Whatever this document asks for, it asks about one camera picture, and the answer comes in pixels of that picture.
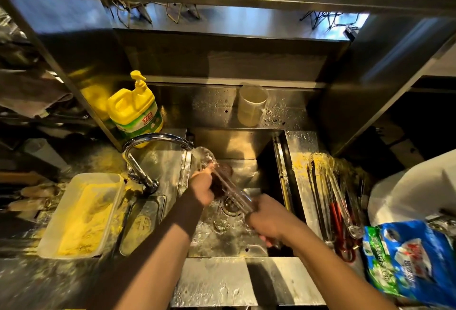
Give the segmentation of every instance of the plastic cup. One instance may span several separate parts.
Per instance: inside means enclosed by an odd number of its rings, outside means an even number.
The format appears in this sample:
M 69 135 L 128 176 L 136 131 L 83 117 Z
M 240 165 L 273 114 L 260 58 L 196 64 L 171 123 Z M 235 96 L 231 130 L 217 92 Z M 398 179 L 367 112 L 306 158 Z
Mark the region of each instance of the plastic cup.
M 264 113 L 268 92 L 261 86 L 244 85 L 239 89 L 238 120 L 245 126 L 258 125 Z
M 50 163 L 51 165 L 65 171 L 70 168 L 68 163 L 61 158 L 59 154 L 45 138 L 31 138 L 25 141 L 24 151 L 33 155 L 40 160 Z

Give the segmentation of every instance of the yellow detergent bottle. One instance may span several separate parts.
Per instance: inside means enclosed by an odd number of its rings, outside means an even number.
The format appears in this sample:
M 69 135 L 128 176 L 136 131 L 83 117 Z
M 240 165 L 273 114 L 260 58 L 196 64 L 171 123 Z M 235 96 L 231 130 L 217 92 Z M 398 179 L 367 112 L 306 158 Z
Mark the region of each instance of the yellow detergent bottle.
M 111 120 L 127 138 L 159 132 L 163 127 L 163 119 L 154 94 L 147 87 L 140 71 L 132 71 L 130 76 L 136 80 L 135 89 L 122 88 L 108 99 L 107 110 Z

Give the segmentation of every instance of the sink basin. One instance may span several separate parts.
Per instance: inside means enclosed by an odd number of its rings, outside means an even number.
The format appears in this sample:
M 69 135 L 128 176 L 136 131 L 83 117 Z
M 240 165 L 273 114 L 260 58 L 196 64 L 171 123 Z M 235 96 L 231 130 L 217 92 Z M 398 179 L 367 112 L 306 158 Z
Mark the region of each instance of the sink basin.
M 283 155 L 281 130 L 249 129 L 191 129 L 187 138 L 196 147 L 213 152 L 219 163 L 233 169 L 232 180 L 251 196 L 267 193 L 281 204 L 292 208 L 293 186 L 289 186 Z M 197 169 L 195 160 L 186 157 L 188 172 Z M 263 242 L 245 223 L 244 214 L 222 196 L 205 208 L 193 236 L 189 257 L 265 257 L 292 256 L 287 247 L 266 248 Z

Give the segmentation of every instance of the drain strainer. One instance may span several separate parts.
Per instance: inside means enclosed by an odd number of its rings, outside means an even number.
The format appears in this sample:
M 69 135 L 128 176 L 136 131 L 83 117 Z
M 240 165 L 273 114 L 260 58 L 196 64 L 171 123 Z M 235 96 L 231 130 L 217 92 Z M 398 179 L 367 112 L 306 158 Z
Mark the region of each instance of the drain strainer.
M 238 216 L 241 214 L 241 210 L 238 208 L 236 204 L 234 204 L 233 200 L 228 196 L 222 198 L 222 210 L 226 215 L 229 216 Z

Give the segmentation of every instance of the curved faucet spout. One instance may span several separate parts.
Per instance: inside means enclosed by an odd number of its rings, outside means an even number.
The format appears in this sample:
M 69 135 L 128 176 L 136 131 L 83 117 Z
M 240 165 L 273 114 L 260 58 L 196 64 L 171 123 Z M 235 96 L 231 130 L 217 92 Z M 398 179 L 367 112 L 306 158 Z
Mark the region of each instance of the curved faucet spout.
M 134 173 L 139 177 L 139 180 L 148 188 L 149 194 L 157 191 L 159 183 L 157 180 L 152 180 L 139 166 L 134 157 L 131 155 L 131 150 L 134 146 L 151 141 L 166 141 L 178 144 L 186 151 L 191 151 L 193 143 L 173 134 L 158 134 L 150 133 L 136 136 L 123 145 L 122 157 L 127 164 L 133 169 Z

